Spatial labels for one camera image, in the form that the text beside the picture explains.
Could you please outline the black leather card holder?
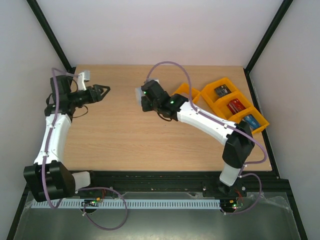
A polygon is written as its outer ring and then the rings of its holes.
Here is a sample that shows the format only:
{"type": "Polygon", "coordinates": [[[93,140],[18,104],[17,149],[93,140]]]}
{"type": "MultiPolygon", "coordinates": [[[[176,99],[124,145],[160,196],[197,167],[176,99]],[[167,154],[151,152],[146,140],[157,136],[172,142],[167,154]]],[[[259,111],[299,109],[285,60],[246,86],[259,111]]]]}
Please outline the black leather card holder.
{"type": "MultiPolygon", "coordinates": [[[[160,82],[157,78],[148,78],[147,80],[144,81],[144,84],[150,82],[150,81],[156,81],[156,82],[160,82]]],[[[136,96],[136,101],[138,103],[138,105],[141,107],[142,106],[142,97],[145,96],[145,94],[143,93],[143,91],[141,90],[141,87],[137,87],[135,88],[135,96],[136,96]]]]}

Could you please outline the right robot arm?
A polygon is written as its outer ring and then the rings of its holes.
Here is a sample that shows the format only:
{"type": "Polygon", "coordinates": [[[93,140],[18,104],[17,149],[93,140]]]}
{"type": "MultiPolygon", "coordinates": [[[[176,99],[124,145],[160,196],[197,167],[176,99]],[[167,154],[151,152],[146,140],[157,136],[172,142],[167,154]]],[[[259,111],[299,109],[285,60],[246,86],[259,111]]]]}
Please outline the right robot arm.
{"type": "Polygon", "coordinates": [[[218,191],[224,196],[235,191],[235,182],[255,146],[248,123],[222,119],[197,107],[181,94],[170,96],[158,80],[146,81],[135,89],[135,94],[143,112],[154,111],[165,121],[191,125],[221,143],[224,167],[219,176],[218,191]]]}

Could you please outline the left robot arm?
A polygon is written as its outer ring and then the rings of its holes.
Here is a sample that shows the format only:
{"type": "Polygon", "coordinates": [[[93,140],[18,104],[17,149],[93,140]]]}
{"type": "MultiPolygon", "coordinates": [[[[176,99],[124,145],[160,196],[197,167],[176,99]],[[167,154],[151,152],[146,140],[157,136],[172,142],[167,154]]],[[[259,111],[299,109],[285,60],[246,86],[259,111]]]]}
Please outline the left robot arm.
{"type": "Polygon", "coordinates": [[[86,86],[82,72],[77,76],[77,90],[72,91],[73,77],[58,75],[50,79],[51,95],[46,99],[45,133],[33,165],[26,166],[23,176],[37,202],[72,197],[91,184],[89,171],[71,173],[63,164],[69,128],[77,108],[103,100],[111,90],[105,85],[86,86]]]}

